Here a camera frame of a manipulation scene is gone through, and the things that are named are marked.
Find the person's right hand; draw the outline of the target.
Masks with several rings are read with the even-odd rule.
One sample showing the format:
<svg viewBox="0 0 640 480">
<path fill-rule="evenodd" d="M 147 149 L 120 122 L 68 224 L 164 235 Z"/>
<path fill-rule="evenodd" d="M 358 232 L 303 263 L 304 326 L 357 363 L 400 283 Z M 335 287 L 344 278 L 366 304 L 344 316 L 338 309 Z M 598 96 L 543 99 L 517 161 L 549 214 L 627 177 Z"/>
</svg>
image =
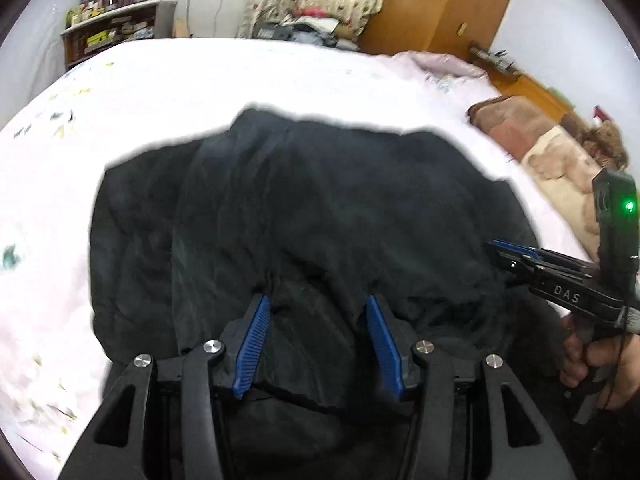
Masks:
<svg viewBox="0 0 640 480">
<path fill-rule="evenodd" d="M 563 365 L 560 378 L 564 386 L 576 388 L 583 382 L 590 367 L 617 367 L 611 385 L 600 393 L 597 406 L 618 410 L 639 395 L 639 336 L 626 335 L 600 339 L 585 344 L 576 333 L 571 315 L 561 318 L 566 336 L 563 341 Z"/>
</svg>

